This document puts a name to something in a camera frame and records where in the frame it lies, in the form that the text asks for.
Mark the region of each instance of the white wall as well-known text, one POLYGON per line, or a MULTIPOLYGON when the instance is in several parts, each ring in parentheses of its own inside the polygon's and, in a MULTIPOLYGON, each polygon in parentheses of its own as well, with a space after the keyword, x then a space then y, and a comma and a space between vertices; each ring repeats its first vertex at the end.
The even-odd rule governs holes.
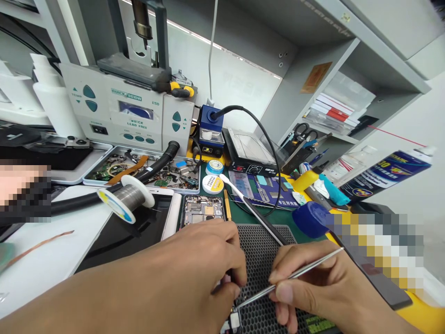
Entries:
MULTIPOLYGON (((134 15, 131 4, 120 1, 119 5, 126 36, 132 41, 134 39, 136 43, 142 43, 142 39, 134 33, 134 15)), ((172 23, 167 25, 167 31, 172 74, 181 69, 182 73, 198 87, 196 104, 198 106, 206 104, 207 98, 210 97, 209 41, 172 23)), ((156 25, 154 24, 152 24, 152 33, 153 39, 148 44, 157 50, 156 25)), ((230 51, 225 51, 224 45, 221 47, 214 47, 212 51, 212 94, 215 107, 241 105, 261 119, 280 85, 281 78, 230 51)), ((224 126, 253 132, 256 123, 245 112, 234 110, 224 116, 224 126)))
MULTIPOLYGON (((407 213, 424 224, 425 267, 445 283, 445 72, 428 84, 432 91, 381 129, 423 145, 436 146, 433 166, 368 201, 388 205, 394 212, 407 213)), ((374 162, 399 149, 418 147, 381 131, 375 131, 356 148, 365 145, 378 149, 374 162)))

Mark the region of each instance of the blue bottle cap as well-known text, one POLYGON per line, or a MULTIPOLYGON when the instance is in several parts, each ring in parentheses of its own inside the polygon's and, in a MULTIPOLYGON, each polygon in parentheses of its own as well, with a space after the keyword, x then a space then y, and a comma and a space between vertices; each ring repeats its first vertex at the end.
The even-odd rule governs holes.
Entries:
POLYGON ((317 202, 307 202, 299 209, 292 212, 292 218, 296 226, 308 237, 316 239, 323 236, 329 229, 326 227, 328 210, 317 202))

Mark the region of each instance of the tweezers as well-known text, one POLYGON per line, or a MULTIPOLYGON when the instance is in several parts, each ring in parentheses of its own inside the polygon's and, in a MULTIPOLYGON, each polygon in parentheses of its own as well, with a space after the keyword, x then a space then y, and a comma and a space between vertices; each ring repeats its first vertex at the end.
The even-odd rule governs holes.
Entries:
MULTIPOLYGON (((291 273, 290 276, 287 279, 293 279, 293 278, 297 278, 297 277, 303 275, 304 273, 306 273, 306 272, 314 269, 318 265, 322 264, 328 258, 333 257, 337 253, 341 252, 343 249, 344 249, 343 247, 339 248, 339 249, 333 251, 332 253, 326 255, 325 257, 322 257, 321 259, 316 260, 316 261, 314 261, 314 262, 304 266, 303 268, 298 269, 297 271, 291 273)), ((268 295, 269 293, 274 291, 276 287, 277 287, 276 284, 274 284, 274 285, 269 286, 268 288, 265 288, 264 290, 258 292, 256 295, 246 299, 241 304, 236 306, 233 311, 235 312, 235 311, 239 310, 240 308, 242 308, 242 307, 244 307, 244 306, 246 306, 246 305, 248 305, 248 304, 250 304, 250 303, 252 303, 252 302, 254 302, 254 301, 258 300, 258 299, 260 299, 261 297, 263 297, 265 295, 268 295)))

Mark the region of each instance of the black mesh mat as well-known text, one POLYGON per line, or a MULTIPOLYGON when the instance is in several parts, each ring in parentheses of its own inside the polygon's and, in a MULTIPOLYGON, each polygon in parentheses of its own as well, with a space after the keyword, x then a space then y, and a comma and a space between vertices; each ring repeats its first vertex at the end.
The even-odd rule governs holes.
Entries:
MULTIPOLYGON (((291 230, 286 225, 274 227, 292 244, 296 244, 291 230)), ((268 278, 279 245, 261 225, 238 225, 241 248, 246 253, 248 283, 241 289, 237 303, 269 286, 268 278)), ((277 323, 275 305, 263 297, 240 309, 242 334, 287 334, 287 328, 277 323)), ((333 323, 297 310, 298 333, 341 333, 333 323)))

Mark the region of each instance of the blue spray can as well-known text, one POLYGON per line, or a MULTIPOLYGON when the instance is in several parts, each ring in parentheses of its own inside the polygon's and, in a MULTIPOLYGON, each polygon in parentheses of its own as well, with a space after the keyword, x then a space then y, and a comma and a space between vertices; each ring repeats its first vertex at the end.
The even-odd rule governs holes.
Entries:
POLYGON ((397 151, 340 187, 349 204, 360 202, 397 183, 416 175, 432 165, 435 147, 397 151))

